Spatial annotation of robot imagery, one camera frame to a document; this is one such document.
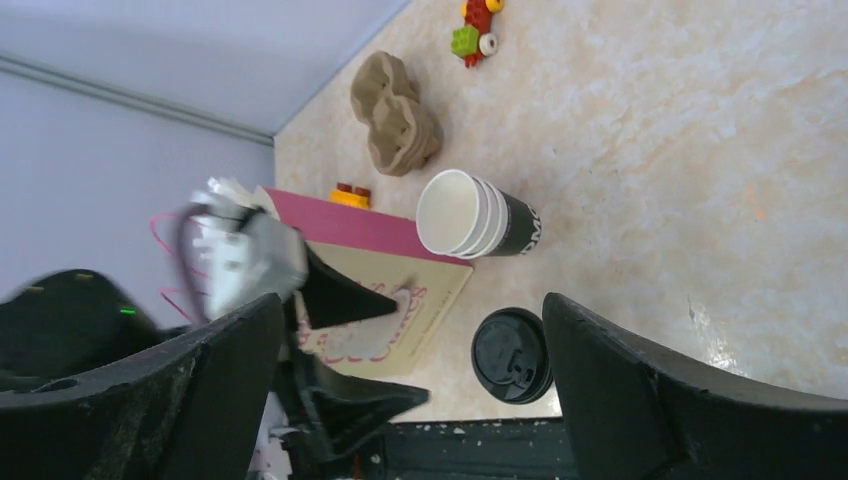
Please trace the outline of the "black cup lid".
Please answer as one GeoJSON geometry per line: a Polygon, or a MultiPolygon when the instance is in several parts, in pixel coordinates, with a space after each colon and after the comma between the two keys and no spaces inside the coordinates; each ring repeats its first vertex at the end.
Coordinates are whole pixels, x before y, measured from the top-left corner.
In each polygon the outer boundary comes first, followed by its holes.
{"type": "Polygon", "coordinates": [[[533,403],[553,384],[543,323],[519,307],[497,310],[481,322],[472,340],[471,364],[483,388],[506,404],[533,403]]]}

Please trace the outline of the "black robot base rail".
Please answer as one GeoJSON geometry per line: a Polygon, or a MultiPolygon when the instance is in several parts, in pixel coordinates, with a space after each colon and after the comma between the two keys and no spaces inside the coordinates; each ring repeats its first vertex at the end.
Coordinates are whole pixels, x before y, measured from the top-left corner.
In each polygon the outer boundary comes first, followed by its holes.
{"type": "Polygon", "coordinates": [[[579,479],[560,418],[390,424],[312,479],[579,479]]]}

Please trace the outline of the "brown cardboard cup carrier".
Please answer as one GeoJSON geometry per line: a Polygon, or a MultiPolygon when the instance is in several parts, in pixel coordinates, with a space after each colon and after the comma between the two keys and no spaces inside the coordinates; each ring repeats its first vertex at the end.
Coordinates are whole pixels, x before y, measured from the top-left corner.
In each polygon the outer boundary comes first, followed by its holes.
{"type": "Polygon", "coordinates": [[[368,129],[367,147],[379,173],[402,177],[440,151],[441,127],[421,104],[420,86],[398,57],[385,51],[369,55],[354,75],[350,101],[368,129]]]}

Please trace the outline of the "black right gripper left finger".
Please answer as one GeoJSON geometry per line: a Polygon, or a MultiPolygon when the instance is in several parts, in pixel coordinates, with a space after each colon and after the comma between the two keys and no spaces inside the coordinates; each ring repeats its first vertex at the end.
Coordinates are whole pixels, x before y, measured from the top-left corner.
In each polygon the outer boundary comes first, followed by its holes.
{"type": "Polygon", "coordinates": [[[1,397],[5,479],[242,479],[284,337],[265,295],[123,360],[1,397]]]}

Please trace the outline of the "kraft pink paper bag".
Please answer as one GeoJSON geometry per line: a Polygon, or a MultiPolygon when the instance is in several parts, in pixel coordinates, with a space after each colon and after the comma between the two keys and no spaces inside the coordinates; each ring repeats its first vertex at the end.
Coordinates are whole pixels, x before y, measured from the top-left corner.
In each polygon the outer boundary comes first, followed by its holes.
{"type": "Polygon", "coordinates": [[[300,287],[287,298],[300,307],[294,330],[300,348],[343,374],[410,373],[471,277],[472,265],[429,252],[410,219],[273,188],[254,194],[256,206],[298,230],[327,265],[397,301],[393,314],[312,330],[300,287]]]}

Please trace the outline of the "stack of paper cups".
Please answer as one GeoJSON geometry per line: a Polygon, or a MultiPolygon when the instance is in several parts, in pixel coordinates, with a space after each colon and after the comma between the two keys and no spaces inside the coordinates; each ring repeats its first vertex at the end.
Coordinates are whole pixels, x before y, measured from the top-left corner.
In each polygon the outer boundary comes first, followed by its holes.
{"type": "Polygon", "coordinates": [[[525,255],[543,234],[533,207],[459,169],[429,181],[418,200],[415,224],[428,251],[463,260],[525,255]]]}

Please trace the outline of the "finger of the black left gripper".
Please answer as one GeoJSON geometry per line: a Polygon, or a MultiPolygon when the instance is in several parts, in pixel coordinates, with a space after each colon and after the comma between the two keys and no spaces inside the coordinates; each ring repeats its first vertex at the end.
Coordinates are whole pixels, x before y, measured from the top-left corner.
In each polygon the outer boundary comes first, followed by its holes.
{"type": "Polygon", "coordinates": [[[353,453],[396,416],[430,399],[426,389],[344,375],[296,350],[281,363],[281,404],[319,462],[353,453]]]}
{"type": "Polygon", "coordinates": [[[364,321],[397,311],[397,301],[341,274],[306,246],[301,297],[312,330],[364,321]]]}

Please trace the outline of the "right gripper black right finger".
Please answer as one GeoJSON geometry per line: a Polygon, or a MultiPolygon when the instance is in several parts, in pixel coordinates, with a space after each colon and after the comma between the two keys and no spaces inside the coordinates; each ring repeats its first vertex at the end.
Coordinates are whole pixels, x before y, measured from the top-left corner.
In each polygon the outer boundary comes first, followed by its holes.
{"type": "Polygon", "coordinates": [[[710,366],[559,293],[542,308],[583,479],[843,479],[844,400],[710,366]]]}

